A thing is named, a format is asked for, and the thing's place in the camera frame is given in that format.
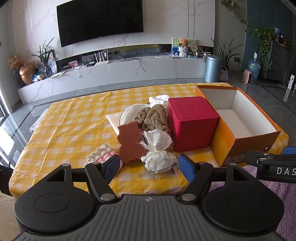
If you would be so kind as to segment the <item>pink white knitted cloth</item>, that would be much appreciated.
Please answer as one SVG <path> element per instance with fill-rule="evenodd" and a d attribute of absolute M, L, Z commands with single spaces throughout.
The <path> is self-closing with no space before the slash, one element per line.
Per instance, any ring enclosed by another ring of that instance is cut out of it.
<path fill-rule="evenodd" d="M 86 157 L 88 163 L 105 163 L 116 154 L 115 150 L 108 144 L 103 144 Z"/>

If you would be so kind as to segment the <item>white plastic bag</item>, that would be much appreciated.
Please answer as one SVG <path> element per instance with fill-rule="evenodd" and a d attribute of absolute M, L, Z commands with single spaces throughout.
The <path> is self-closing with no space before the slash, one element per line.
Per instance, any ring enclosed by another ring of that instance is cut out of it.
<path fill-rule="evenodd" d="M 173 141 L 164 131 L 143 131 L 139 144 L 146 150 L 140 160 L 147 171 L 155 174 L 164 173 L 177 165 L 177 157 L 168 151 Z"/>

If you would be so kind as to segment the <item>brown bear-shaped sponge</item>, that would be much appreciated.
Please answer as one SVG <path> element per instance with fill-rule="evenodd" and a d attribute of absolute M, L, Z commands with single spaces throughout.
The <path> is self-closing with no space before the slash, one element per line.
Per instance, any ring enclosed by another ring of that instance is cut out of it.
<path fill-rule="evenodd" d="M 145 155 L 146 149 L 139 142 L 142 130 L 138 128 L 137 121 L 118 127 L 117 141 L 120 144 L 119 156 L 124 164 L 139 161 Z"/>

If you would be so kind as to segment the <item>cream cloth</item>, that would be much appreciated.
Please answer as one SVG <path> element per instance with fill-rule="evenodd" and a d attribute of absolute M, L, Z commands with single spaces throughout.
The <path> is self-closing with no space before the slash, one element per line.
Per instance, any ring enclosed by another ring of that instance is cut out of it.
<path fill-rule="evenodd" d="M 111 127 L 115 131 L 116 135 L 119 134 L 118 126 L 122 112 L 112 113 L 105 115 L 106 119 L 110 123 Z"/>

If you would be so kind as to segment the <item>white round pad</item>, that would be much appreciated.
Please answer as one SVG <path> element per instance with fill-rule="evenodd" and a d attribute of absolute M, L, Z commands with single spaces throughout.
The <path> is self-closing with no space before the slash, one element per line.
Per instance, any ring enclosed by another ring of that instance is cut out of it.
<path fill-rule="evenodd" d="M 124 109 L 122 112 L 118 124 L 125 125 L 127 123 L 133 122 L 133 118 L 136 116 L 137 112 L 143 108 L 149 107 L 149 104 L 131 104 Z"/>

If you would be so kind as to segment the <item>brown plush towel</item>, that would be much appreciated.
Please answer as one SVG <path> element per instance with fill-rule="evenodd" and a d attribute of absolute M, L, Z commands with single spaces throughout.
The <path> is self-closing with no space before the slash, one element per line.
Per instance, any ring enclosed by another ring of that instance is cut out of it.
<path fill-rule="evenodd" d="M 142 108 L 137 112 L 133 121 L 137 122 L 138 128 L 142 131 L 159 129 L 168 135 L 171 135 L 171 130 L 167 121 L 167 113 L 161 104 L 156 104 L 152 108 Z"/>

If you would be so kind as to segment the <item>purple fluffy blanket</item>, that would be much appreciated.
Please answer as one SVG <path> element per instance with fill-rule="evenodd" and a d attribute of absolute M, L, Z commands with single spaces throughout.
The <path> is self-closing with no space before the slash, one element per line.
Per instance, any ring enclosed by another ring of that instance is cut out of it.
<path fill-rule="evenodd" d="M 243 166 L 244 170 L 252 176 L 256 176 L 257 168 L 253 166 Z M 285 240 L 295 240 L 295 184 L 280 183 L 260 180 L 266 187 L 273 191 L 285 206 L 284 215 L 277 227 L 276 233 Z M 214 189 L 224 186 L 224 181 L 212 182 L 209 193 Z M 224 209 L 220 198 L 215 201 L 215 206 Z"/>

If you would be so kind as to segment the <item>red cube box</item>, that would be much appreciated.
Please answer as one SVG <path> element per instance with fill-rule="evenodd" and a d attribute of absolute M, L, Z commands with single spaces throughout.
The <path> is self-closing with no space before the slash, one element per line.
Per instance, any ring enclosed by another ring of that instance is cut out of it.
<path fill-rule="evenodd" d="M 168 100 L 168 125 L 177 153 L 209 146 L 219 116 L 201 96 Z"/>

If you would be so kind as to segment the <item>orange cardboard box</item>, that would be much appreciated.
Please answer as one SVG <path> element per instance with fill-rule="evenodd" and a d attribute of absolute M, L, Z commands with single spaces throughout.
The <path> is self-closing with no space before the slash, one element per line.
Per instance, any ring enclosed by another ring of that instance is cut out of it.
<path fill-rule="evenodd" d="M 248 150 L 268 152 L 278 138 L 278 125 L 240 88 L 198 85 L 195 94 L 220 117 L 210 142 L 219 167 L 242 163 Z"/>

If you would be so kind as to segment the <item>pink small heater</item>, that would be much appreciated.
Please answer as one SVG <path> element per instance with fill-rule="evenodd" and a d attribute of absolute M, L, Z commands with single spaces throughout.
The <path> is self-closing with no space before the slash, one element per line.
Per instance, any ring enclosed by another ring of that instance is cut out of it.
<path fill-rule="evenodd" d="M 245 83 L 245 84 L 250 84 L 252 82 L 252 72 L 248 69 L 246 69 L 244 72 L 243 72 L 243 78 L 242 78 L 242 81 Z"/>

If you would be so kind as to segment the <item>white marble tv console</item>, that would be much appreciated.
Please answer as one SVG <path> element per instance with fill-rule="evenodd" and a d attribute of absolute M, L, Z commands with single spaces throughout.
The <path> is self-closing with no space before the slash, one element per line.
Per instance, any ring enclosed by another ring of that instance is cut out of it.
<path fill-rule="evenodd" d="M 18 90 L 24 104 L 71 91 L 110 84 L 156 79 L 203 78 L 203 58 L 144 56 L 140 60 L 111 60 L 108 64 L 71 69 Z"/>

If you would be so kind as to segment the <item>blue water bottle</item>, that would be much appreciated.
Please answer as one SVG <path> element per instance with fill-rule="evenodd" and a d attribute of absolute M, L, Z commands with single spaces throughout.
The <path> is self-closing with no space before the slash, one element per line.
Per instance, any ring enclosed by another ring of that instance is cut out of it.
<path fill-rule="evenodd" d="M 256 82 L 259 72 L 260 72 L 260 64 L 257 60 L 257 53 L 256 52 L 254 53 L 253 59 L 248 62 L 247 68 L 252 73 L 252 77 L 253 77 L 254 82 Z"/>

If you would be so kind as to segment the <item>grey metal trash can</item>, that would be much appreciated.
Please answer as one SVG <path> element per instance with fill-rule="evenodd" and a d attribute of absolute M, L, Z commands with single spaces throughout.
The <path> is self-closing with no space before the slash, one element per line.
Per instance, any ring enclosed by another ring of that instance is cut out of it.
<path fill-rule="evenodd" d="M 205 56 L 204 81 L 207 83 L 219 82 L 222 69 L 222 58 L 216 55 Z"/>

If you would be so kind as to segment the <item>white wifi router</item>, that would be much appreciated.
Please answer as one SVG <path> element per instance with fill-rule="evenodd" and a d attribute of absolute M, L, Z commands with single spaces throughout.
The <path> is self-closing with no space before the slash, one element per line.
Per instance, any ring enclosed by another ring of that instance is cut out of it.
<path fill-rule="evenodd" d="M 105 65 L 109 63 L 109 56 L 108 56 L 108 51 L 99 51 L 97 53 L 94 54 L 96 62 L 95 62 L 95 66 L 99 66 L 99 65 Z"/>

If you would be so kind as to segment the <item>potted floor plant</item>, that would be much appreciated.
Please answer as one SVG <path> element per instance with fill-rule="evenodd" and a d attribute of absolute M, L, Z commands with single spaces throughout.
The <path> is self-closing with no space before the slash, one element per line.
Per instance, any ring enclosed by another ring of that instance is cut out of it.
<path fill-rule="evenodd" d="M 214 43 L 214 46 L 218 49 L 217 55 L 222 59 L 220 82 L 228 82 L 229 81 L 229 74 L 228 74 L 229 62 L 233 57 L 240 55 L 238 53 L 233 53 L 233 51 L 243 45 L 240 44 L 235 47 L 232 47 L 232 42 L 234 40 L 232 39 L 228 47 L 226 48 L 225 44 L 221 45 L 216 37 L 214 37 L 214 39 L 211 39 L 211 40 Z"/>

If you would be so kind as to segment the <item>teddy bear toy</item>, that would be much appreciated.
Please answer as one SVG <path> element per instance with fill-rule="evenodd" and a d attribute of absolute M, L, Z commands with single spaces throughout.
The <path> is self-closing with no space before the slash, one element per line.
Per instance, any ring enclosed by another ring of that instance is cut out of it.
<path fill-rule="evenodd" d="M 186 38 L 180 38 L 179 39 L 179 47 L 178 52 L 179 56 L 181 58 L 187 58 L 187 52 L 188 52 L 188 40 Z"/>

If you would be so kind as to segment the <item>golden round vase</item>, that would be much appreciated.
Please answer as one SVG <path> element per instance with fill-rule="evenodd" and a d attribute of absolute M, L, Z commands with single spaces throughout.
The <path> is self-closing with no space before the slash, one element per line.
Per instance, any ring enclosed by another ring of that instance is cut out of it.
<path fill-rule="evenodd" d="M 35 74 L 35 65 L 33 63 L 26 63 L 20 68 L 20 76 L 25 84 L 32 83 L 32 76 Z"/>

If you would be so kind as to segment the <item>green plant in glass vase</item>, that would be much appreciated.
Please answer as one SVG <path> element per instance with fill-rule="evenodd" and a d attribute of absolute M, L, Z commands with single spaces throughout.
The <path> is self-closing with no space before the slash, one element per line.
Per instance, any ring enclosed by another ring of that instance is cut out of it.
<path fill-rule="evenodd" d="M 47 44 L 44 43 L 42 46 L 39 46 L 38 54 L 32 54 L 32 56 L 38 57 L 41 62 L 43 63 L 44 67 L 44 75 L 46 78 L 51 77 L 52 70 L 50 66 L 48 65 L 50 54 L 53 52 L 53 49 L 49 48 L 49 44 L 53 41 L 54 38 L 52 38 Z"/>

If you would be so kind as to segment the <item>hanging green vine plant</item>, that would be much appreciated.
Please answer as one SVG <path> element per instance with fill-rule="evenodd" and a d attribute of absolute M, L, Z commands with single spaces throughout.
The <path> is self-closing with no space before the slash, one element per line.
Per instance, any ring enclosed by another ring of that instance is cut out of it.
<path fill-rule="evenodd" d="M 271 63 L 268 53 L 271 50 L 272 42 L 276 40 L 276 32 L 271 26 L 265 26 L 260 29 L 249 27 L 247 30 L 251 33 L 252 37 L 255 36 L 258 39 L 258 61 L 262 71 L 267 72 Z"/>

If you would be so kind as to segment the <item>dried flower bouquet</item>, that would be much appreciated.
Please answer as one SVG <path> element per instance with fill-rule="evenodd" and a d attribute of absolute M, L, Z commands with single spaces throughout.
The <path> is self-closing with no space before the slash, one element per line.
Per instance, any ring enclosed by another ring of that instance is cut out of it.
<path fill-rule="evenodd" d="M 8 65 L 11 70 L 18 71 L 24 65 L 20 54 L 12 54 L 8 60 Z"/>

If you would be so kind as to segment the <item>black wall television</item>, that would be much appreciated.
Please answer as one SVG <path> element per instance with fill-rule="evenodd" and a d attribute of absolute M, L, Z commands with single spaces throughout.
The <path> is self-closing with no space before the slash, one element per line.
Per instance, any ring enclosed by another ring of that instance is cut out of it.
<path fill-rule="evenodd" d="M 66 47 L 100 37 L 142 33 L 142 1 L 69 1 L 57 6 L 60 43 Z"/>

